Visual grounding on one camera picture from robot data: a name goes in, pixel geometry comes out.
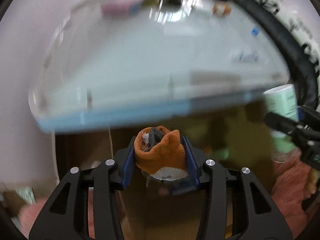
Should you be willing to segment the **white toothpaste tube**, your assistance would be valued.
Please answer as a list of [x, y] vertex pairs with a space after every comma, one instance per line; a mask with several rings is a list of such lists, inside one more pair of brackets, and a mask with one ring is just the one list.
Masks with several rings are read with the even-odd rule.
[[232, 54], [231, 59], [234, 62], [257, 63], [260, 61], [260, 54], [256, 50], [239, 50]]

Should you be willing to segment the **green cotton pad canister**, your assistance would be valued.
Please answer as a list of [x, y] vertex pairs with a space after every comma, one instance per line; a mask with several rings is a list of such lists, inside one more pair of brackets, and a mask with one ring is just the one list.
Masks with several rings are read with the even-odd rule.
[[[293, 84], [271, 88], [263, 92], [263, 96], [267, 113], [273, 112], [293, 121], [298, 121], [297, 100]], [[297, 154], [297, 147], [285, 133], [271, 129], [271, 138], [273, 142], [273, 161], [285, 163]]]

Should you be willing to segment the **orange white sock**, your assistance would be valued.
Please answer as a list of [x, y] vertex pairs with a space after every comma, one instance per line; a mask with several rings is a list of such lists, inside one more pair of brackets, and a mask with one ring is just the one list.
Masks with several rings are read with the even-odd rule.
[[175, 181], [188, 176], [179, 130], [164, 126], [141, 130], [134, 142], [136, 165], [150, 177]]
[[212, 8], [213, 15], [225, 17], [231, 13], [231, 6], [225, 2], [216, 2]]

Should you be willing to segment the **pink blue carton box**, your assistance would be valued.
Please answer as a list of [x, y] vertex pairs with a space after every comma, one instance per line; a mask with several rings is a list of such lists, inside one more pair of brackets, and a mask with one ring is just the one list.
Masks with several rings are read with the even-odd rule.
[[146, 0], [105, 0], [100, 4], [103, 15], [130, 15], [140, 10]]

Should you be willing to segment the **small blue cap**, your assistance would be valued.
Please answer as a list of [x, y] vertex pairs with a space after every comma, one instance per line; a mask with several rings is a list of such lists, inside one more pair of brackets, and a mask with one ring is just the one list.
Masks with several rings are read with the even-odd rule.
[[253, 36], [257, 36], [259, 33], [260, 33], [260, 30], [258, 28], [253, 28], [252, 31], [251, 31], [251, 34]]

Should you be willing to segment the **brown cardboard box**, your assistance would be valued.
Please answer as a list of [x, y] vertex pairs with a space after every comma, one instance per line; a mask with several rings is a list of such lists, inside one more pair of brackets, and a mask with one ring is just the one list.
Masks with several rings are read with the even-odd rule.
[[113, 129], [125, 239], [283, 239], [262, 102]]

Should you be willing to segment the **black white patterned blanket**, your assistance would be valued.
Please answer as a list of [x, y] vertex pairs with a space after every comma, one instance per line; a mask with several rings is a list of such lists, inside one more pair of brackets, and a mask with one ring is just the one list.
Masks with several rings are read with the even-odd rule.
[[303, 90], [303, 95], [298, 98], [298, 104], [316, 109], [319, 104], [316, 65], [309, 60], [302, 46], [279, 20], [257, 1], [232, 1], [242, 7], [265, 29], [281, 53], [292, 62], [289, 68], [290, 74]]

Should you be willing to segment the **white plastic table lid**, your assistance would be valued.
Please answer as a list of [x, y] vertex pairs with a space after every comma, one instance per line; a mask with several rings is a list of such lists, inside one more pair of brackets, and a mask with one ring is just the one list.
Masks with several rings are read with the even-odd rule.
[[[80, 3], [53, 34], [28, 98], [44, 132], [140, 124], [247, 103], [290, 78], [270, 36], [234, 2], [229, 15], [218, 17], [212, 12], [217, 0], [146, 0], [130, 15], [103, 15], [103, 1]], [[234, 62], [239, 50], [256, 50], [260, 61]]]

